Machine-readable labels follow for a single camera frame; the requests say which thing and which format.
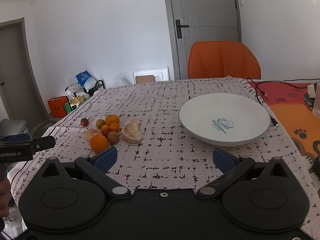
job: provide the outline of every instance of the black door handle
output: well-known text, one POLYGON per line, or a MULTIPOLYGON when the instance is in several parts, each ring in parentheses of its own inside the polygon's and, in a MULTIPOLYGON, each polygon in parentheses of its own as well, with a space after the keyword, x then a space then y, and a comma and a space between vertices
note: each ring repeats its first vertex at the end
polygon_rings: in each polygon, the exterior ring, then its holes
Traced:
POLYGON ((182 39, 181 28, 189 28, 189 25, 181 25, 180 20, 176 20, 176 27, 177 27, 177 38, 182 39))

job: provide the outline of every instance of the orange chair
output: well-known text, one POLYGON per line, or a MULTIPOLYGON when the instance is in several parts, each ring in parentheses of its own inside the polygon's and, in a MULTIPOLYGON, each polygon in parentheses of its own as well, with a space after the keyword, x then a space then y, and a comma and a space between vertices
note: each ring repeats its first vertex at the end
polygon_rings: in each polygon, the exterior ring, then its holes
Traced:
POLYGON ((188 78, 225 76, 261 79, 259 63, 252 52, 235 41, 200 41, 192 45, 188 78))

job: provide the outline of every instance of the door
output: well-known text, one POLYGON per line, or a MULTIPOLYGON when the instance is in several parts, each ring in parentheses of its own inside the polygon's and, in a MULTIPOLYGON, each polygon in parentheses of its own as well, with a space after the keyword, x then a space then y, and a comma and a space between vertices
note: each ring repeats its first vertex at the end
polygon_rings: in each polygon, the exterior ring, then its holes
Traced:
POLYGON ((175 68, 179 68, 180 79, 188 78, 189 52, 196 41, 240 41, 237 0, 171 0, 171 3, 179 64, 175 68))
POLYGON ((10 119, 26 120, 31 131, 43 121, 31 78, 21 24, 0 28, 0 85, 10 119))

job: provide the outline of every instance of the tablecloth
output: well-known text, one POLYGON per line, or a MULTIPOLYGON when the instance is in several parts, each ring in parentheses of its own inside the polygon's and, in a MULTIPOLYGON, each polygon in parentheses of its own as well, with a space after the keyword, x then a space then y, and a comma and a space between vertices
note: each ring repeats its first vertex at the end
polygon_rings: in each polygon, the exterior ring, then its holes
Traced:
MULTIPOLYGON (((105 118, 108 114, 117 114, 121 124, 139 118, 143 133, 143 140, 138 144, 120 139, 116 144, 118 160, 107 173, 108 176, 131 190, 199 189, 222 173, 212 161, 214 146, 198 140, 183 128, 179 120, 179 109, 189 99, 207 93, 233 93, 256 100, 255 91, 246 80, 231 77, 157 82, 100 90, 47 130, 45 136, 52 135, 56 139, 55 148, 37 153, 23 169, 24 163, 19 163, 9 173, 10 180, 16 175, 12 183, 14 198, 19 201, 21 193, 48 157, 55 156, 61 162, 69 162, 81 155, 93 156, 84 134, 88 128, 95 126, 97 119, 105 118), (80 125, 84 117, 89 119, 88 127, 80 125)), ((295 144, 282 126, 270 126, 255 141, 226 150, 236 156, 249 155, 257 162, 267 162, 273 156, 281 156, 310 200, 310 211, 302 229, 314 239, 319 239, 319 197, 295 144)))

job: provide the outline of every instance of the orange box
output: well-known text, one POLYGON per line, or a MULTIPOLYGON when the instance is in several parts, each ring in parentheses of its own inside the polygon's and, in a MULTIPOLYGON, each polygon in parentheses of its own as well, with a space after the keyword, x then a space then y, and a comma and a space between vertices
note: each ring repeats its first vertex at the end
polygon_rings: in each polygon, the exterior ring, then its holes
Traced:
POLYGON ((48 100, 48 104, 51 110, 51 114, 53 117, 65 117, 67 115, 64 110, 64 104, 68 102, 66 96, 59 98, 51 98, 48 100))

